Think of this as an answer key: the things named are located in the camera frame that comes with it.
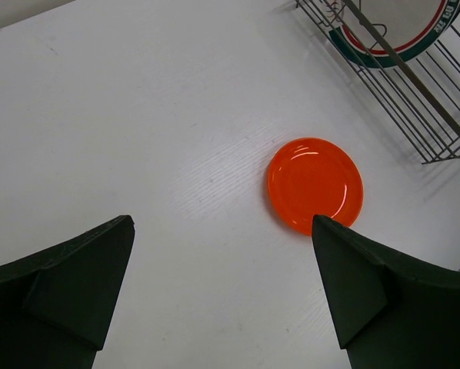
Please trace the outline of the green red rimmed white plate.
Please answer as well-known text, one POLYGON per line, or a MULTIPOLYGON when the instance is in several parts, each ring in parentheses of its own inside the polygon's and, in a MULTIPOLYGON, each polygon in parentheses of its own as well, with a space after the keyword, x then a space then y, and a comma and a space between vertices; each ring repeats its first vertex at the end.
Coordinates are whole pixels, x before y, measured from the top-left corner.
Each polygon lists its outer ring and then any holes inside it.
MULTIPOLYGON (((366 0, 353 4, 405 62, 437 41, 460 13, 460 1, 452 0, 366 0)), ((344 1, 325 1, 322 10, 332 23, 328 32, 332 43, 350 62, 375 69, 395 66, 344 1)))

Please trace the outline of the orange plastic plate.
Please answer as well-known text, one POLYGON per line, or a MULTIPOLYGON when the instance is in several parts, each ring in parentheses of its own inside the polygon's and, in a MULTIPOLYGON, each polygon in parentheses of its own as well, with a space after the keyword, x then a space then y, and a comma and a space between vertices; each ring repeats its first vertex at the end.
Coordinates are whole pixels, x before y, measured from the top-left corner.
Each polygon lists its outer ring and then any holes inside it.
POLYGON ((278 217, 306 236, 312 234, 316 215, 352 226, 364 201, 362 176, 354 161, 321 138, 298 138, 278 149, 268 166, 266 187, 278 217))

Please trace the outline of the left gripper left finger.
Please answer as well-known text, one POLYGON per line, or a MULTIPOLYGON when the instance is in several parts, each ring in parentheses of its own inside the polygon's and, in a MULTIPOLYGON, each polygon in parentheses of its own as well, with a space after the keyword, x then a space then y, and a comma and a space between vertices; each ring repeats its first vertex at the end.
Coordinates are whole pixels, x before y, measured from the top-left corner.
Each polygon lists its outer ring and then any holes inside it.
POLYGON ((120 215, 0 266, 0 368, 90 368, 105 345, 135 239, 120 215))

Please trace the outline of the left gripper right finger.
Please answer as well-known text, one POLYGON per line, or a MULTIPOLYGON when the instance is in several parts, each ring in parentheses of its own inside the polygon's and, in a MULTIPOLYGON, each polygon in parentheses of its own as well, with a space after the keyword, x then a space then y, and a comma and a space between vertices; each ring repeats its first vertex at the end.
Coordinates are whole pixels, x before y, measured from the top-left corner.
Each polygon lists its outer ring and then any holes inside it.
POLYGON ((340 348, 353 368, 460 368, 460 272, 323 215, 312 242, 340 348))

